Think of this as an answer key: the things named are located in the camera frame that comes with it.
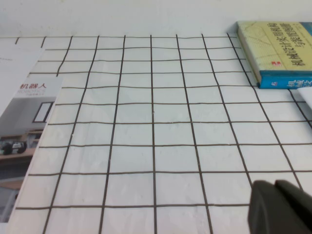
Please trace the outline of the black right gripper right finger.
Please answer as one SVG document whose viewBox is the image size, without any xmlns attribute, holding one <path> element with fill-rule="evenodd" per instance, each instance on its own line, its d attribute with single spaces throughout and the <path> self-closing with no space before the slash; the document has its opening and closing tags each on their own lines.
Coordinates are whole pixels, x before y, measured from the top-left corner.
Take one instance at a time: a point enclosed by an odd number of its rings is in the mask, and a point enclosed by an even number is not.
<svg viewBox="0 0 312 234">
<path fill-rule="evenodd" d="M 312 233 L 312 196 L 286 180 L 277 180 L 275 187 L 283 194 L 296 216 Z"/>
</svg>

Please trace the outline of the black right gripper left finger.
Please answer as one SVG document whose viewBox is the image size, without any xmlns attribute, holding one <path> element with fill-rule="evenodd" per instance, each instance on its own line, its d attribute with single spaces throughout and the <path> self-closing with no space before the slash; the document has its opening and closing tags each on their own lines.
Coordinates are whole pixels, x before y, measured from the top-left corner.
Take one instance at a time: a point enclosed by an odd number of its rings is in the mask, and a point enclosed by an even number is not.
<svg viewBox="0 0 312 234">
<path fill-rule="evenodd" d="M 264 180 L 256 180 L 248 212 L 252 234 L 306 234 L 308 228 L 296 216 L 283 194 Z"/>
</svg>

